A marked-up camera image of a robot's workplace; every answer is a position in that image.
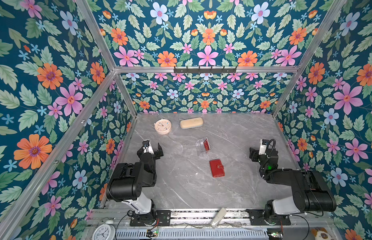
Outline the red card holder wallet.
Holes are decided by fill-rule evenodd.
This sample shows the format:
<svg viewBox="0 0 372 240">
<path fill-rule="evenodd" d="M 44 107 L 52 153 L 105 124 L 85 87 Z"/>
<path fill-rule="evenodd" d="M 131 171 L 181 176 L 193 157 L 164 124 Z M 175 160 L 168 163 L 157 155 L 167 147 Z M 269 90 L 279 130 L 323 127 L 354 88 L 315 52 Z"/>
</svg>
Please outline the red card holder wallet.
<svg viewBox="0 0 372 240">
<path fill-rule="evenodd" d="M 222 161 L 219 159 L 209 161 L 213 178 L 219 178 L 225 176 L 224 166 Z"/>
</svg>

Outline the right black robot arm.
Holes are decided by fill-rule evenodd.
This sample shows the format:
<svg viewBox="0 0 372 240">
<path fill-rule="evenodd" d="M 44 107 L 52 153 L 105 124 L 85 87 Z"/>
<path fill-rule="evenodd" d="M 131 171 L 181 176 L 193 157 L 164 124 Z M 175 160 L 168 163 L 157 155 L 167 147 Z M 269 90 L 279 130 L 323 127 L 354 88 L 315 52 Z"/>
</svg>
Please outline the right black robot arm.
<svg viewBox="0 0 372 240">
<path fill-rule="evenodd" d="M 249 159 L 260 165 L 260 177 L 268 184 L 288 186 L 292 194 L 279 200 L 269 200 L 262 210 L 250 210 L 251 225 L 291 225 L 290 216 L 310 213 L 322 217 L 334 212 L 337 204 L 334 194 L 318 171 L 279 168 L 276 140 L 261 140 L 258 149 L 249 148 Z"/>
</svg>

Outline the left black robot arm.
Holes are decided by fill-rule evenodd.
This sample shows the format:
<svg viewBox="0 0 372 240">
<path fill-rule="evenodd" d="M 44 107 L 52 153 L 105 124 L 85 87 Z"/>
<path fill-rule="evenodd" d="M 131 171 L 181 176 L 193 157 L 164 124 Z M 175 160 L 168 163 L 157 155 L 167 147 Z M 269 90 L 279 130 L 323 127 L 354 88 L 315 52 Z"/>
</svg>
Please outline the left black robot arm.
<svg viewBox="0 0 372 240">
<path fill-rule="evenodd" d="M 124 203 L 130 207 L 130 215 L 144 225 L 151 226 L 157 221 L 155 203 L 143 192 L 143 188 L 154 187 L 157 182 L 156 161 L 164 156 L 162 146 L 152 148 L 145 140 L 137 151 L 139 161 L 134 164 L 116 165 L 106 189 L 108 200 Z"/>
</svg>

